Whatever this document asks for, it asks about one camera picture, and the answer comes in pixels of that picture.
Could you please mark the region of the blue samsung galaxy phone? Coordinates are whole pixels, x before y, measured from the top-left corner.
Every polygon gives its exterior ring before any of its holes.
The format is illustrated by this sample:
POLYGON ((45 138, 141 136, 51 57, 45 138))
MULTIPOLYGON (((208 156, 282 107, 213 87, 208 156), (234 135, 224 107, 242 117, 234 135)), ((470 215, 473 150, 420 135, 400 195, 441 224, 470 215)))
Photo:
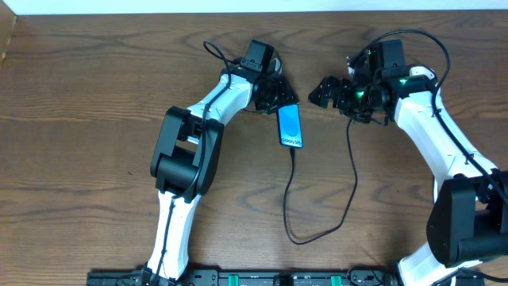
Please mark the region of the blue samsung galaxy phone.
POLYGON ((277 110, 279 143, 282 146, 301 149, 303 147, 302 127, 298 104, 277 110))

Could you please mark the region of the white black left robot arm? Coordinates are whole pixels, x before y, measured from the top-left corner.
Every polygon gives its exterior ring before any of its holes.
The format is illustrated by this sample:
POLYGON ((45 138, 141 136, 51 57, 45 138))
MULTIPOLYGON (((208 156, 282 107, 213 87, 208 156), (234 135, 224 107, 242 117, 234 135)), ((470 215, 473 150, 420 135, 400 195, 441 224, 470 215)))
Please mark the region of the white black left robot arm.
POLYGON ((299 98, 283 75, 278 51, 251 41, 244 57, 229 60, 211 41, 207 52, 224 62, 217 86, 192 106, 172 106, 164 115, 152 156, 160 214, 154 250, 141 277, 144 285, 174 285, 186 272, 188 241, 198 201, 213 183, 225 126, 254 104, 258 114, 276 114, 279 143, 303 147, 299 98))

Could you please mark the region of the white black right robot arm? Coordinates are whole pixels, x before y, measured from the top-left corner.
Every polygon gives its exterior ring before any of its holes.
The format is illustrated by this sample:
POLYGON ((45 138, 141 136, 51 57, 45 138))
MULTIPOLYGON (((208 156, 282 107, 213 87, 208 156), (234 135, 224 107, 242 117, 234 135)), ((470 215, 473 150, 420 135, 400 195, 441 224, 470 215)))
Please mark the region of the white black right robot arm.
POLYGON ((460 282, 474 267, 507 254, 507 173, 483 156, 446 111, 442 80, 407 64, 400 40, 374 41, 348 62, 349 78, 325 77, 309 101, 373 122, 385 114, 418 148, 434 178, 426 242, 398 263, 403 285, 460 282))

